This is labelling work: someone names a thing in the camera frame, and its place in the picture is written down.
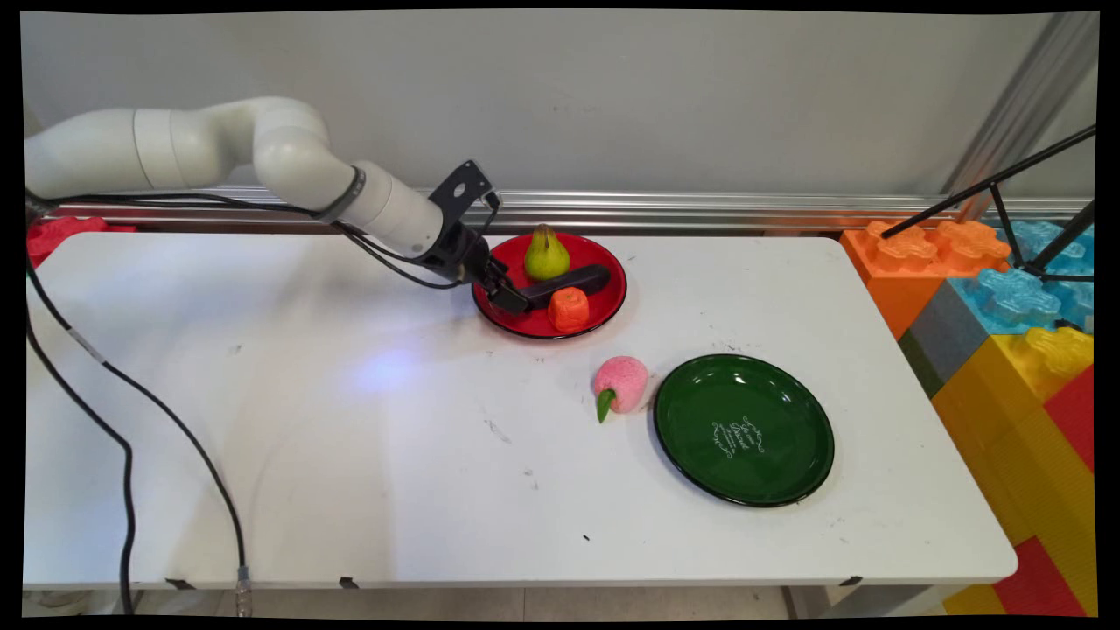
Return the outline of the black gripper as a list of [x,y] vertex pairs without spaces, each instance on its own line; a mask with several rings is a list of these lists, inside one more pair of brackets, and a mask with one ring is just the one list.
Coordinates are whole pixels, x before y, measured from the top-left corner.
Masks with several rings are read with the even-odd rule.
[[488,302],[497,311],[513,315],[532,311],[528,296],[517,291],[515,282],[508,279],[508,266],[491,260],[487,239],[475,228],[465,226],[460,220],[445,228],[433,245],[417,259],[417,263],[449,282],[480,284],[488,291]]

